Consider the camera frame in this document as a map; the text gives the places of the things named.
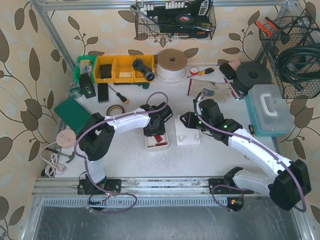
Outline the white parts tray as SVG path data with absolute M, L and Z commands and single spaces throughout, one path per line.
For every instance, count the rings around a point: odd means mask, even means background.
M 165 150 L 169 146 L 169 140 L 167 134 L 159 136 L 145 136 L 145 146 L 148 151 L 161 151 Z

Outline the red large spring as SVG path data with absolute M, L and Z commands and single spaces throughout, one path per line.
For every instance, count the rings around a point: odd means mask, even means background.
M 159 146 L 160 143 L 163 141 L 163 138 L 160 135 L 155 135 L 154 138 L 156 140 L 156 146 Z

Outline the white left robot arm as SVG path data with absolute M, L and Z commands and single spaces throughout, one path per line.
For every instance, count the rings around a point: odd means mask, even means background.
M 165 123 L 173 116 L 170 106 L 141 105 L 132 112 L 103 117 L 91 115 L 80 130 L 74 145 L 74 154 L 84 159 L 86 175 L 93 185 L 106 179 L 103 157 L 107 154 L 113 137 L 134 129 L 143 129 L 146 137 L 164 135 Z

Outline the brown tape roll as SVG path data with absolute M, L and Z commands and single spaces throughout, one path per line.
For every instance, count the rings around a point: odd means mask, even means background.
M 106 110 L 107 116 L 117 116 L 125 113 L 125 108 L 122 105 L 114 104 Z

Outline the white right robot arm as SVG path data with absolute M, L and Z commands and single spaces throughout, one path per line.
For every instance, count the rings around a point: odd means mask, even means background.
M 215 140 L 244 154 L 260 167 L 264 174 L 234 167 L 228 174 L 227 187 L 239 191 L 254 191 L 270 196 L 281 209 L 307 210 L 305 196 L 312 190 L 307 165 L 300 159 L 286 158 L 255 139 L 241 124 L 224 118 L 213 99 L 193 100 L 193 112 L 180 116 L 188 129 L 197 129 Z

